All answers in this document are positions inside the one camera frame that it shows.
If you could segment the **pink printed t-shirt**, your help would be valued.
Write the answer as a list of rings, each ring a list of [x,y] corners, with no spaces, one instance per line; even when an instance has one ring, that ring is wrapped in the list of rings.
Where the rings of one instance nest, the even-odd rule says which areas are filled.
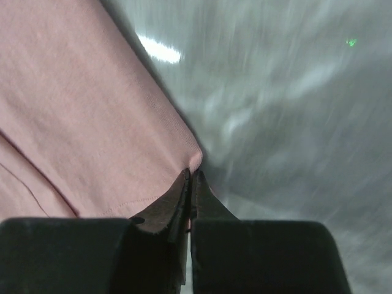
[[[1,2],[1,218],[131,217],[202,151],[99,1]]]

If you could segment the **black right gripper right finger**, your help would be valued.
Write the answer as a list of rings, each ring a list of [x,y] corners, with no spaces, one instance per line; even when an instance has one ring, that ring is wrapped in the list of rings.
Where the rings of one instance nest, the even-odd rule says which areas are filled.
[[[240,220],[192,180],[190,251],[194,293],[345,294],[351,288],[330,231],[298,220]]]

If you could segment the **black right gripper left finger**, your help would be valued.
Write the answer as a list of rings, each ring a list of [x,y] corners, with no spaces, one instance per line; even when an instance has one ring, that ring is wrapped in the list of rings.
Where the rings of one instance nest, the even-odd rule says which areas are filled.
[[[190,172],[124,218],[1,223],[2,293],[179,293],[186,280]]]

